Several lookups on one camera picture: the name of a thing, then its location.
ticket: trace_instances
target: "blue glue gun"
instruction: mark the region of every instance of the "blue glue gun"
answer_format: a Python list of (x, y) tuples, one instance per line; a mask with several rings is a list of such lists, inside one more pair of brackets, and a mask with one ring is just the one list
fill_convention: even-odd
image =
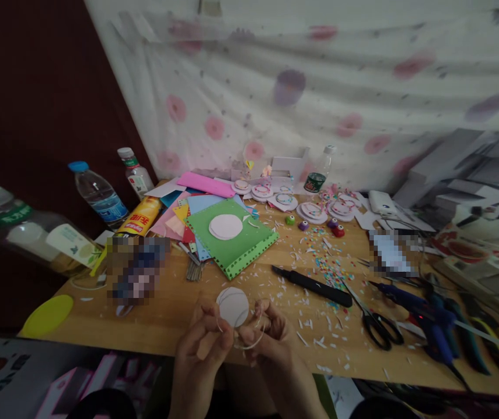
[(428, 345), (424, 348), (435, 361), (445, 365), (453, 364), (453, 354), (445, 339), (444, 331), (455, 324), (455, 314), (442, 307), (433, 307), (428, 301), (397, 288), (394, 285), (371, 282), (387, 298), (406, 308), (424, 331)]

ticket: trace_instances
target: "green foam sheet with holes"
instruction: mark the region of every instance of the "green foam sheet with holes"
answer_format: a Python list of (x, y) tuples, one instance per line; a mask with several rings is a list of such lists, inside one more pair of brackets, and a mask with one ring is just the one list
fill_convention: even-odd
[(250, 213), (229, 198), (190, 215), (185, 221), (228, 279), (233, 279), (276, 242), (279, 234), (250, 216), (243, 222), (239, 235), (230, 240), (219, 240), (209, 231), (209, 224), (221, 214), (233, 214), (243, 220)]

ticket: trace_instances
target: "wooden desk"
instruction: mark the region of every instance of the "wooden desk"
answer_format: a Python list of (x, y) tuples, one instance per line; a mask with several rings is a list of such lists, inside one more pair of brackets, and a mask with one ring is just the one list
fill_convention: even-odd
[[(284, 225), (285, 214), (276, 210), (267, 212), (262, 204), (258, 204), (257, 208), (261, 215), (260, 220), (268, 222), (269, 227), (275, 226), (274, 220), (282, 222)], [(319, 227), (324, 228), (328, 233), (321, 237), (326, 237), (334, 248), (341, 250), (331, 249), (333, 257), (329, 257), (329, 260), (331, 262), (333, 260), (339, 261), (342, 268), (349, 274), (355, 275), (355, 279), (350, 281), (349, 285), (362, 301), (372, 310), (378, 311), (388, 318), (404, 319), (407, 314), (401, 308), (388, 308), (374, 287), (363, 285), (365, 280), (380, 282), (380, 279), (358, 264), (355, 259), (368, 259), (370, 257), (366, 232), (360, 229), (356, 221), (345, 224), (346, 235), (341, 239), (335, 238), (325, 226)], [(338, 311), (337, 315), (344, 326), (341, 331), (335, 328), (338, 320), (324, 298), (310, 293), (309, 297), (306, 297), (309, 298), (309, 305), (303, 305), (297, 303), (305, 297), (302, 288), (294, 286), (288, 281), (284, 284), (286, 291), (281, 287), (282, 284), (271, 271), (271, 264), (282, 265), (288, 269), (291, 265), (296, 264), (300, 272), (312, 272), (312, 269), (316, 268), (314, 253), (306, 253), (307, 242), (311, 238), (317, 239), (311, 245), (316, 249), (322, 249), (321, 238), (311, 232), (313, 228), (315, 226), (310, 226), (307, 235), (302, 233), (297, 225), (278, 228), (280, 239), (277, 243), (231, 283), (227, 282), (226, 277), (216, 264), (206, 266), (200, 282), (187, 282), (185, 275), (188, 258), (184, 253), (172, 249), (169, 264), (160, 279), (160, 289), (155, 293), (155, 298), (146, 306), (135, 307), (125, 318), (115, 316), (116, 307), (106, 298), (111, 284), (96, 291), (86, 291), (77, 289), (68, 282), (58, 291), (58, 294), (68, 294), (74, 298), (73, 311), (69, 318), (45, 339), (173, 356), (176, 342), (188, 326), (198, 296), (202, 294), (214, 300), (224, 287), (235, 286), (244, 290), (250, 296), (250, 300), (253, 300), (257, 295), (275, 298), (275, 304), (281, 307), (292, 319), (296, 329), (308, 342), (309, 347), (304, 347), (302, 343), (298, 350), (312, 372), (320, 372), (317, 365), (321, 365), (329, 367), (333, 374), (345, 377), (464, 390), (448, 369), (432, 361), (424, 350), (417, 346), (419, 340), (409, 332), (403, 331), (404, 345), (394, 345), (390, 352), (382, 351), (370, 341), (365, 332), (362, 333), (361, 310), (356, 304), (348, 310), (348, 314), (343, 313), (342, 310)], [(300, 244), (303, 237), (307, 240)], [(289, 255), (289, 252), (292, 251), (298, 253), (301, 251), (302, 259), (295, 262), (294, 256)], [(323, 250), (319, 253), (322, 257), (326, 255)], [(426, 270), (430, 269), (427, 264), (424, 267)], [(317, 274), (312, 275), (312, 278), (325, 282), (323, 275), (319, 273), (317, 268), (316, 271)], [(93, 279), (77, 281), (79, 284), (91, 287), (94, 286), (94, 282)], [(403, 287), (407, 291), (415, 290), (409, 286)], [(89, 297), (94, 299), (91, 301), (81, 300), (81, 298)], [(332, 323), (332, 332), (328, 330), (327, 315)], [(309, 327), (300, 329), (298, 319), (301, 319), (302, 322), (311, 319), (313, 330)], [(313, 344), (314, 338), (319, 340), (322, 336), (325, 337), (324, 344), (327, 349)], [(480, 339), (477, 338), (477, 340), (492, 376), (487, 377), (477, 373), (468, 366), (464, 358), (457, 360), (455, 365), (473, 391), (499, 395), (499, 370), (488, 356)], [(331, 344), (336, 345), (336, 348), (330, 347)], [(227, 361), (246, 363), (241, 352), (236, 349), (231, 351)]]

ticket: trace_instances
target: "yellow plastic lid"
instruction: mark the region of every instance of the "yellow plastic lid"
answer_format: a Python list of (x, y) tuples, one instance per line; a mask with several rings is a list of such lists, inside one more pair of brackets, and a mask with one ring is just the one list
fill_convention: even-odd
[(73, 308), (73, 299), (68, 295), (60, 295), (49, 299), (28, 316), (21, 336), (39, 338), (57, 328), (69, 315)]

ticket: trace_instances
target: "pink rose pattern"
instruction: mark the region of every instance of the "pink rose pattern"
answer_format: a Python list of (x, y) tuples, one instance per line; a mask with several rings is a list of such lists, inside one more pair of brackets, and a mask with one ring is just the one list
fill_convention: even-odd
[(426, 67), (434, 64), (436, 53), (431, 49), (419, 51), (407, 60), (397, 64), (393, 69), (393, 76), (399, 80), (410, 80)]
[(257, 161), (263, 156), (265, 149), (257, 141), (252, 141), (245, 146), (245, 158), (246, 160)]
[(416, 163), (418, 163), (419, 157), (418, 156), (407, 156), (405, 158), (400, 159), (394, 166), (393, 166), (393, 174), (396, 176), (402, 176), (410, 169), (412, 169)]
[(175, 152), (162, 151), (157, 153), (156, 158), (160, 165), (160, 170), (175, 173), (180, 169), (180, 157)]
[(166, 98), (168, 115), (174, 122), (184, 122), (186, 119), (186, 104), (178, 96), (168, 95)]
[(465, 121), (483, 123), (499, 112), (499, 93), (470, 107), (465, 113)]
[(362, 121), (362, 115), (356, 112), (351, 113), (339, 123), (337, 135), (342, 138), (352, 137), (357, 130), (362, 128)]
[(222, 140), (222, 136), (224, 134), (224, 122), (222, 122), (221, 118), (210, 116), (205, 122), (205, 131), (213, 140)]
[(364, 153), (377, 154), (391, 142), (391, 137), (388, 135), (381, 135), (371, 138), (364, 146)]
[[(169, 33), (178, 38), (177, 45), (189, 55), (196, 54), (202, 48), (202, 41), (197, 38), (201, 35), (201, 27), (195, 22), (182, 20), (173, 21), (169, 27)], [(326, 41), (334, 38), (338, 33), (336, 26), (311, 26), (308, 37), (314, 41)], [(237, 29), (231, 34), (233, 40), (251, 40), (255, 35), (249, 30)], [(436, 61), (436, 53), (432, 49), (424, 49), (411, 55), (405, 61), (396, 65), (393, 69), (393, 76), (402, 81), (414, 78), (418, 73), (425, 70)], [(289, 106), (295, 104), (302, 96), (305, 89), (306, 80), (303, 73), (296, 70), (285, 70), (277, 78), (274, 91), (274, 101), (277, 105)], [(186, 105), (184, 101), (175, 96), (169, 95), (166, 99), (166, 106), (170, 118), (175, 122), (183, 122), (186, 119)], [(468, 122), (483, 123), (499, 112), (499, 93), (478, 102), (469, 108), (465, 113), (465, 120)], [(345, 116), (337, 126), (336, 133), (341, 138), (352, 137), (361, 130), (363, 117), (360, 113), (353, 112)], [(210, 116), (205, 122), (207, 135), (215, 141), (221, 140), (224, 136), (224, 122), (216, 117)], [(378, 154), (391, 142), (389, 135), (379, 135), (371, 138), (364, 146), (365, 154)], [(248, 143), (245, 147), (245, 158), (249, 160), (260, 160), (264, 154), (264, 147), (257, 141)], [(424, 157), (422, 155), (410, 155), (400, 159), (392, 169), (396, 176), (406, 174), (416, 163)], [(164, 151), (157, 155), (161, 168), (165, 171), (174, 172), (180, 168), (180, 158), (174, 152)], [(300, 176), (300, 182), (304, 182), (308, 173), (313, 170), (313, 165), (306, 162), (304, 170)]]
[(314, 41), (327, 41), (337, 35), (338, 28), (336, 26), (310, 26), (309, 37)]

